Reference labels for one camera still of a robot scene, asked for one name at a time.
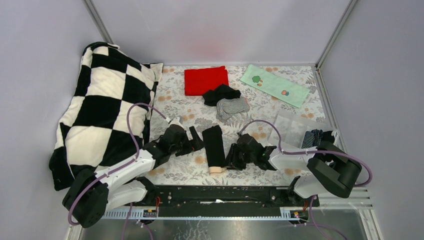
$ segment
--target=cartoon tree print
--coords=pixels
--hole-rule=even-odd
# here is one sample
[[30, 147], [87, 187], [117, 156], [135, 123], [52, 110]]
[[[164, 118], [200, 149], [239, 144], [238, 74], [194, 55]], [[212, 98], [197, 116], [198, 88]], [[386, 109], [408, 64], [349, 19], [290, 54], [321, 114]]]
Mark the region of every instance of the cartoon tree print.
[[253, 82], [254, 82], [254, 83], [256, 83], [259, 87], [260, 87], [260, 86], [262, 86], [262, 84], [261, 84], [261, 83], [262, 83], [263, 81], [261, 80], [261, 77], [260, 77], [260, 76], [254, 76], [254, 77], [252, 77], [252, 80], [253, 80]]

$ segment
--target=wire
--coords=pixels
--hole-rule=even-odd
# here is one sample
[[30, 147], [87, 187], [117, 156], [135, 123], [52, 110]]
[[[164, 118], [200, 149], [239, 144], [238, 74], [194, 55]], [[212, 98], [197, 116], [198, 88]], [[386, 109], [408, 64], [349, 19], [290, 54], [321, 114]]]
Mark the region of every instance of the wire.
[[[290, 152], [290, 151], [282, 151], [283, 154], [287, 154], [287, 155], [304, 155], [306, 152], [305, 151], [294, 151], [294, 152]], [[339, 155], [351, 160], [354, 160], [358, 163], [360, 163], [368, 172], [368, 179], [360, 184], [356, 184], [354, 185], [354, 187], [363, 187], [366, 186], [367, 184], [369, 184], [372, 180], [373, 180], [373, 172], [371, 171], [371, 168], [362, 160], [358, 159], [357, 157], [348, 155], [346, 153], [342, 153], [342, 152], [338, 152], [338, 151], [327, 151], [327, 150], [312, 150], [312, 151], [307, 151], [307, 154], [333, 154], [333, 155]]]
[[150, 235], [150, 240], [153, 240], [153, 233], [152, 233], [152, 229], [150, 229], [150, 227], [147, 224], [142, 223], [141, 226], [146, 227], [148, 234]]
[[155, 199], [156, 199], [156, 218], [157, 218], [158, 215], [159, 215], [158, 207], [159, 207], [159, 204], [161, 204], [161, 198], [159, 196], [157, 196]]
[[274, 130], [275, 130], [275, 132], [277, 133], [277, 135], [278, 135], [278, 150], [280, 151], [280, 153], [282, 153], [282, 151], [283, 151], [283, 149], [281, 148], [281, 141], [282, 141], [282, 137], [281, 137], [281, 135], [280, 135], [280, 132], [277, 130], [277, 128], [276, 128], [276, 126], [274, 126], [272, 123], [270, 123], [269, 121], [265, 121], [265, 120], [261, 120], [261, 119], [257, 119], [257, 120], [253, 120], [253, 121], [251, 121], [251, 122], [249, 122], [249, 123], [247, 123], [239, 132], [238, 132], [238, 134], [239, 135], [241, 135], [242, 134], [242, 132], [250, 125], [250, 124], [252, 124], [252, 123], [254, 123], [254, 122], [263, 122], [263, 123], [266, 123], [266, 124], [268, 124], [268, 125], [270, 125]]
[[[371, 168], [365, 163], [365, 162], [363, 162], [362, 160], [360, 160], [360, 159], [358, 159], [357, 157], [354, 157], [354, 156], [351, 156], [351, 155], [348, 155], [348, 154], [346, 154], [346, 153], [342, 153], [342, 152], [338, 152], [338, 151], [327, 151], [327, 150], [312, 150], [312, 151], [295, 151], [295, 152], [289, 152], [289, 151], [284, 151], [283, 149], [282, 149], [282, 147], [281, 147], [281, 142], [282, 142], [282, 137], [281, 137], [281, 134], [280, 134], [280, 132], [278, 131], [278, 129], [272, 124], [272, 123], [270, 123], [269, 121], [265, 121], [265, 120], [253, 120], [253, 121], [251, 121], [251, 122], [249, 122], [249, 123], [247, 123], [241, 130], [240, 130], [240, 132], [238, 132], [238, 134], [239, 135], [241, 135], [242, 134], [242, 132], [251, 124], [251, 123], [254, 123], [254, 122], [263, 122], [263, 123], [266, 123], [266, 124], [268, 124], [268, 125], [270, 125], [274, 130], [275, 130], [275, 132], [277, 133], [277, 135], [278, 135], [278, 150], [284, 155], [284, 154], [286, 154], [286, 155], [304, 155], [304, 154], [332, 154], [332, 155], [338, 155], [338, 156], [342, 156], [342, 157], [345, 157], [345, 158], [348, 158], [348, 159], [351, 159], [351, 160], [354, 160], [354, 161], [356, 161], [356, 162], [358, 162], [358, 163], [360, 163], [365, 169], [366, 169], [366, 171], [368, 172], [368, 179], [365, 181], [365, 182], [363, 182], [363, 183], [360, 183], [360, 184], [356, 184], [356, 185], [354, 185], [354, 187], [362, 187], [362, 186], [365, 186], [365, 185], [367, 185], [367, 184], [369, 184], [372, 180], [373, 180], [373, 172], [371, 171]], [[329, 237], [329, 236], [327, 236], [323, 231], [321, 231], [321, 229], [319, 229], [319, 227], [321, 227], [321, 228], [326, 228], [326, 229], [331, 229], [331, 230], [334, 230], [334, 231], [336, 231], [337, 233], [339, 233], [344, 239], [348, 239], [341, 231], [339, 231], [339, 230], [337, 230], [336, 228], [333, 228], [333, 227], [331, 227], [331, 226], [326, 226], [326, 225], [321, 225], [321, 224], [317, 224], [316, 222], [315, 222], [315, 219], [314, 219], [314, 214], [312, 213], [312, 203], [314, 202], [314, 199], [317, 197], [317, 195], [314, 195], [313, 197], [312, 197], [312, 200], [310, 201], [310, 205], [309, 205], [309, 212], [310, 212], [310, 219], [312, 220], [312, 223], [313, 223], [313, 225], [316, 227], [316, 229], [318, 229], [318, 231], [323, 235], [323, 236], [325, 236], [327, 239], [329, 239], [329, 240], [331, 240], [331, 238]]]
[[120, 167], [117, 167], [117, 168], [115, 168], [115, 169], [113, 169], [113, 170], [111, 170], [111, 171], [109, 171], [107, 174], [105, 173], [105, 174], [103, 174], [103, 175], [101, 175], [101, 176], [99, 176], [99, 177], [97, 177], [94, 181], [92, 181], [89, 185], [87, 185], [82, 191], [81, 191], [81, 193], [75, 198], [75, 201], [73, 201], [73, 203], [72, 203], [72, 205], [70, 206], [70, 209], [69, 209], [69, 213], [68, 213], [68, 215], [67, 215], [67, 221], [69, 222], [69, 224], [70, 225], [72, 225], [72, 226], [77, 226], [77, 225], [79, 225], [80, 223], [79, 222], [74, 222], [74, 221], [72, 221], [72, 213], [74, 212], [74, 209], [75, 209], [75, 207], [77, 206], [77, 204], [78, 204], [78, 202], [81, 200], [81, 198], [83, 197], [83, 195], [94, 185], [94, 184], [96, 184], [97, 182], [99, 182], [100, 180], [102, 180], [103, 178], [106, 178], [106, 177], [108, 177], [109, 175], [111, 175], [111, 174], [114, 174], [114, 173], [116, 173], [117, 171], [119, 171], [119, 170], [121, 170], [121, 169], [123, 169], [123, 168], [125, 168], [125, 167], [127, 167], [128, 165], [130, 165], [130, 164], [132, 164], [133, 162], [135, 162], [136, 161], [136, 159], [139, 157], [139, 155], [140, 155], [140, 147], [139, 147], [139, 143], [137, 142], [137, 140], [136, 140], [136, 137], [134, 136], [134, 134], [133, 134], [133, 131], [131, 130], [131, 126], [130, 126], [130, 113], [131, 113], [131, 110], [135, 107], [135, 106], [146, 106], [146, 107], [149, 107], [149, 108], [151, 108], [152, 110], [154, 110], [154, 111], [156, 111], [162, 118], [164, 118], [164, 119], [166, 119], [167, 117], [165, 116], [165, 115], [163, 115], [159, 110], [157, 110], [156, 108], [154, 108], [152, 105], [149, 105], [149, 104], [146, 104], [146, 103], [143, 103], [143, 102], [139, 102], [139, 103], [135, 103], [135, 104], [133, 104], [132, 106], [130, 106], [129, 107], [129, 109], [128, 109], [128, 111], [126, 112], [126, 125], [127, 125], [127, 127], [128, 127], [128, 132], [129, 132], [129, 135], [131, 136], [131, 139], [132, 139], [132, 141], [134, 142], [134, 144], [135, 144], [135, 149], [136, 149], [136, 152], [135, 152], [135, 157], [131, 160], [131, 161], [128, 161], [127, 163], [125, 163], [125, 164], [123, 164], [122, 166], [120, 166]]
[[132, 202], [130, 202], [129, 203], [129, 210], [128, 210], [128, 213], [126, 214], [126, 218], [125, 218], [125, 223], [123, 224], [123, 228], [122, 228], [122, 235], [121, 235], [121, 237], [120, 237], [120, 240], [124, 240], [124, 236], [125, 236], [125, 228], [127, 227], [127, 222], [128, 222], [128, 219], [130, 218], [130, 215], [131, 215], [131, 210], [133, 209], [133, 203]]
[[[342, 236], [345, 240], [348, 240], [348, 237], [346, 235], [344, 235], [343, 232], [341, 232], [337, 228], [334, 228], [332, 226], [322, 225], [322, 224], [317, 224], [317, 226], [320, 227], [320, 228], [324, 228], [324, 229], [328, 229], [328, 230], [333, 230], [334, 232], [336, 232], [340, 236]], [[309, 223], [299, 223], [299, 224], [296, 224], [296, 228], [298, 228], [298, 227], [314, 227], [314, 225], [313, 224], [309, 224]]]
[[312, 220], [312, 224], [313, 225], [315, 225], [315, 227], [316, 227], [316, 229], [318, 229], [318, 231], [324, 236], [324, 237], [326, 237], [327, 239], [332, 239], [331, 237], [329, 237], [327, 234], [325, 234], [319, 227], [318, 227], [318, 225], [317, 225], [317, 223], [315, 222], [315, 219], [314, 219], [314, 213], [312, 212], [312, 204], [314, 203], [314, 200], [317, 198], [317, 195], [313, 195], [312, 196], [312, 199], [310, 200], [310, 204], [309, 204], [309, 216], [310, 216], [310, 219]]
[[305, 200], [304, 205], [303, 205], [303, 211], [306, 211], [307, 208], [308, 208], [308, 201]]
[[294, 151], [294, 152], [290, 152], [290, 151], [284, 151], [282, 148], [281, 148], [281, 142], [282, 142], [282, 137], [281, 137], [281, 134], [280, 134], [280, 132], [278, 131], [278, 129], [272, 124], [272, 123], [270, 123], [269, 121], [265, 121], [265, 120], [253, 120], [253, 121], [251, 121], [251, 122], [249, 122], [249, 123], [247, 123], [239, 132], [238, 132], [238, 134], [242, 134], [242, 132], [251, 124], [251, 123], [254, 123], [254, 122], [263, 122], [263, 123], [266, 123], [266, 124], [268, 124], [268, 125], [270, 125], [274, 130], [275, 130], [275, 132], [277, 133], [277, 135], [278, 135], [278, 149], [279, 149], [279, 151], [282, 153], [282, 154], [286, 154], [286, 155], [304, 155], [304, 154], [332, 154], [332, 155], [338, 155], [338, 156], [342, 156], [342, 157], [345, 157], [345, 158], [348, 158], [348, 159], [351, 159], [351, 160], [354, 160], [354, 161], [356, 161], [356, 162], [358, 162], [358, 163], [360, 163], [365, 169], [366, 169], [366, 171], [368, 172], [368, 179], [365, 181], [365, 182], [363, 182], [363, 183], [360, 183], [360, 184], [356, 184], [356, 185], [354, 185], [354, 187], [363, 187], [363, 186], [366, 186], [367, 184], [369, 184], [372, 180], [373, 180], [373, 172], [371, 171], [371, 168], [364, 162], [364, 161], [362, 161], [362, 160], [360, 160], [359, 158], [357, 158], [357, 157], [354, 157], [354, 156], [351, 156], [351, 155], [348, 155], [348, 154], [346, 154], [346, 153], [343, 153], [343, 152], [338, 152], [338, 151], [327, 151], [327, 150], [312, 150], [312, 151]]

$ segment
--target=black sock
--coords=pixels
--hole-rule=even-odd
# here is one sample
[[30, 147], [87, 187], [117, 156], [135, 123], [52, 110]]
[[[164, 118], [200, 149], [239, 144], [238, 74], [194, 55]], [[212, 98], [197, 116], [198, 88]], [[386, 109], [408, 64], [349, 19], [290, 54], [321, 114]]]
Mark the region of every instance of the black sock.
[[219, 125], [201, 132], [204, 148], [206, 149], [207, 165], [209, 167], [223, 167], [225, 161], [223, 131]]
[[323, 136], [322, 136], [322, 138], [321, 138], [321, 141], [330, 142], [330, 143], [334, 144], [334, 141], [336, 139], [332, 135], [333, 132], [334, 131], [325, 131], [324, 134], [323, 134]]
[[240, 98], [240, 91], [234, 90], [231, 87], [222, 84], [215, 90], [209, 90], [203, 94], [204, 104], [214, 107], [221, 99], [238, 99]]

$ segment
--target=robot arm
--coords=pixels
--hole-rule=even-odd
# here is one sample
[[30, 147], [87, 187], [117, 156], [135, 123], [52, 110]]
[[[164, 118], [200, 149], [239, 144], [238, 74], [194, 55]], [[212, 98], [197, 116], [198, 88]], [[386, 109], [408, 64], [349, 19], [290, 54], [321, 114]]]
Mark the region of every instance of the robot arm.
[[281, 153], [276, 146], [263, 147], [249, 134], [241, 135], [233, 144], [227, 156], [227, 164], [232, 169], [242, 170], [246, 163], [254, 163], [263, 170], [300, 169], [312, 174], [296, 177], [289, 188], [296, 198], [307, 199], [322, 193], [331, 193], [340, 198], [348, 198], [362, 166], [346, 157], [333, 154], [313, 154], [314, 150], [344, 153], [330, 142], [321, 142], [318, 147], [307, 149], [292, 148], [288, 152], [305, 154], [288, 155]]
[[70, 210], [83, 189], [104, 174], [106, 174], [106, 177], [98, 180], [82, 196], [72, 212], [73, 217], [83, 228], [91, 227], [108, 210], [132, 202], [152, 201], [153, 198], [148, 196], [152, 189], [152, 186], [149, 186], [151, 183], [149, 181], [131, 180], [168, 162], [173, 154], [181, 156], [202, 149], [204, 144], [195, 128], [192, 126], [189, 129], [192, 140], [189, 140], [180, 121], [178, 119], [173, 120], [159, 139], [143, 146], [138, 158], [131, 165], [121, 168], [132, 161], [135, 155], [95, 172], [88, 169], [81, 171], [65, 195], [62, 201], [63, 206]]

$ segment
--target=striped cloth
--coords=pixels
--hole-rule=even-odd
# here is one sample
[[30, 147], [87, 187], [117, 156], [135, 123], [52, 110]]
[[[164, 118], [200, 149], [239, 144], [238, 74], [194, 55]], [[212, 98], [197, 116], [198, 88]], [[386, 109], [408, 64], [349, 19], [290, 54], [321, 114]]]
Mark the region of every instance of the striped cloth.
[[314, 129], [311, 131], [306, 131], [302, 142], [302, 148], [308, 149], [319, 146], [323, 136], [324, 132], [322, 130]]
[[236, 113], [245, 113], [250, 110], [248, 100], [244, 97], [221, 99], [216, 104], [216, 118], [225, 122]]

